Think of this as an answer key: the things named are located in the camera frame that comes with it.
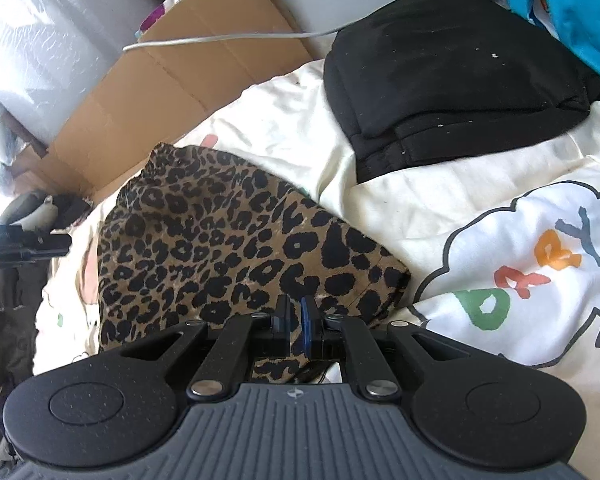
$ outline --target white cable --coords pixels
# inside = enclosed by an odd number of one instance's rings
[[[145,41],[144,43],[135,43],[127,45],[122,49],[123,52],[129,52],[135,48],[146,48],[148,46],[176,46],[192,43],[210,43],[212,41],[227,41],[227,40],[305,40],[307,38],[318,38],[319,36],[327,36],[338,32],[345,27],[349,27],[352,23],[341,25],[337,28],[327,30],[325,32],[245,32],[242,34],[222,34],[221,36],[201,36],[198,38],[182,38],[180,40],[164,40],[164,41]]]

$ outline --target bed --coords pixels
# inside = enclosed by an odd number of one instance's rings
[[[287,180],[402,260],[412,279],[391,320],[567,381],[588,415],[571,465],[600,480],[600,102],[547,142],[357,185],[315,61],[249,88],[177,143],[192,144]],[[36,374],[97,352],[93,240],[116,195],[71,232],[70,253],[52,266]]]

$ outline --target folded leopard print garment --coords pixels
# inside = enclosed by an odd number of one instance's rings
[[[300,299],[378,325],[409,273],[388,251],[238,156],[209,148],[154,149],[120,191],[98,247],[104,349],[187,319],[220,328],[235,314],[295,311],[292,357],[256,364],[254,377],[288,381],[307,362]]]

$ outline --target black outline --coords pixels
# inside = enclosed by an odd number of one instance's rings
[[[576,186],[584,187],[584,188],[588,189],[590,192],[592,192],[598,200],[600,200],[600,192],[597,189],[595,189],[594,187],[590,186],[589,184],[585,184],[584,182],[578,182],[576,180],[561,180],[560,182],[553,182],[551,184],[547,184],[546,186],[536,187],[530,191],[527,191],[525,194],[515,197],[511,201],[511,204],[509,206],[497,207],[495,209],[490,209],[488,211],[485,211],[480,216],[476,217],[474,220],[469,222],[467,225],[457,229],[456,231],[452,232],[449,235],[449,238],[446,239],[445,246],[442,249],[442,267],[434,270],[432,273],[430,273],[429,276],[427,276],[424,280],[422,280],[422,282],[418,286],[416,293],[413,297],[413,303],[418,303],[420,301],[420,297],[422,296],[422,293],[424,292],[425,288],[427,288],[429,283],[431,283],[437,277],[442,276],[443,274],[446,274],[451,270],[449,268],[449,250],[451,248],[451,244],[453,243],[454,239],[462,231],[465,231],[469,227],[477,224],[478,222],[480,222],[481,220],[486,218],[491,213],[496,213],[499,211],[515,212],[516,204],[518,203],[518,200],[520,200],[521,198],[524,198],[525,196],[530,195],[531,193],[537,191],[538,189],[542,189],[544,187],[549,187],[549,186],[555,186],[557,184],[574,184]],[[423,326],[427,325],[429,320],[423,314],[421,314],[413,304],[410,304],[408,306],[408,309],[415,317],[417,317],[420,320],[420,322],[422,323]],[[530,368],[547,368],[547,367],[558,364],[558,362],[560,362],[560,360],[571,349],[571,347],[582,336],[582,334],[584,334],[589,329],[589,327],[592,325],[592,323],[594,322],[594,320],[597,317],[600,318],[600,309],[598,307],[594,307],[591,311],[591,314],[589,314],[589,317],[579,327],[579,329],[576,330],[575,334],[571,337],[571,339],[567,343],[567,346],[565,346],[564,350],[561,352],[561,354],[557,358],[552,359],[551,361],[539,364],[539,365],[531,365]],[[595,348],[600,348],[600,330],[598,330],[598,336],[596,337]]]

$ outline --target cloud outline print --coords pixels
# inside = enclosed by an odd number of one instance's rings
[[[431,272],[426,278],[424,278],[424,280],[422,280],[422,282],[420,283],[420,285],[418,286],[418,288],[414,294],[413,304],[408,305],[409,311],[421,322],[423,327],[426,327],[430,320],[427,319],[427,317],[417,309],[416,304],[419,301],[422,301],[422,295],[423,295],[424,291],[435,279],[437,279],[440,276],[443,276],[444,274],[451,272],[450,263],[449,263],[450,251],[451,251],[452,245],[453,245],[454,241],[456,240],[456,238],[460,234],[462,234],[462,232],[466,231],[467,229],[471,228],[472,226],[475,226],[479,222],[483,221],[485,218],[487,218],[487,216],[490,216],[492,214],[499,213],[499,212],[516,212],[517,211],[516,207],[518,205],[518,202],[520,200],[522,200],[523,198],[528,197],[529,195],[531,195],[534,192],[537,192],[538,190],[546,189],[551,186],[558,186],[560,184],[573,184],[574,186],[582,187],[582,188],[590,191],[591,193],[593,193],[593,195],[596,197],[597,200],[600,200],[600,191],[595,189],[593,186],[590,186],[589,184],[586,184],[584,182],[579,182],[576,180],[562,180],[559,182],[547,184],[546,186],[540,186],[540,187],[531,189],[531,190],[527,191],[525,194],[515,197],[508,206],[501,206],[501,207],[489,209],[489,210],[481,213],[479,216],[477,216],[475,219],[470,221],[468,224],[462,226],[461,228],[456,229],[448,236],[447,240],[445,241],[445,245],[443,247],[442,266],[439,267],[438,269],[434,270],[433,272]],[[584,320],[584,322],[576,329],[576,331],[573,333],[573,335],[571,336],[571,338],[565,345],[564,349],[560,352],[558,357],[552,358],[552,359],[542,362],[540,364],[533,364],[530,366],[532,368],[546,368],[546,367],[554,366],[555,364],[560,362],[560,360],[564,357],[564,355],[571,349],[571,347],[573,347],[573,345],[576,343],[576,341],[591,327],[591,325],[596,320],[596,318],[600,319],[600,308],[598,308],[597,306],[594,306],[594,307],[592,307],[591,313],[589,314],[587,319]],[[596,340],[595,340],[594,346],[595,346],[595,348],[600,348],[600,328],[596,335]]]

